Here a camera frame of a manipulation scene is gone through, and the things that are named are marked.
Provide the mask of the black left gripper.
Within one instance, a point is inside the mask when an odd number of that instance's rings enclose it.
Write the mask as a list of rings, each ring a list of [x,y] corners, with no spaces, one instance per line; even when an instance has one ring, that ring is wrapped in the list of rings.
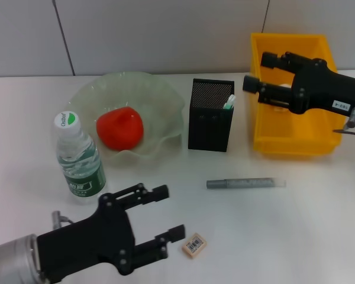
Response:
[[[66,276],[100,263],[115,266],[129,275],[133,266],[146,266],[168,258],[167,244],[185,238],[179,225],[135,246],[125,209],[169,198],[166,185],[147,190],[143,183],[99,198],[97,210],[87,219],[37,237],[41,272],[48,280]]]

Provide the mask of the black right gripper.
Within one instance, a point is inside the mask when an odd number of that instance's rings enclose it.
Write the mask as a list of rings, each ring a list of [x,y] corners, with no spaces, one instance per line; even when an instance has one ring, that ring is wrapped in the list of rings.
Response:
[[[258,94],[259,103],[286,108],[294,114],[324,109],[350,116],[355,108],[355,78],[333,72],[325,60],[309,60],[288,51],[280,57],[263,52],[260,65],[293,73],[294,77],[292,87],[288,88],[245,76],[243,91]]]

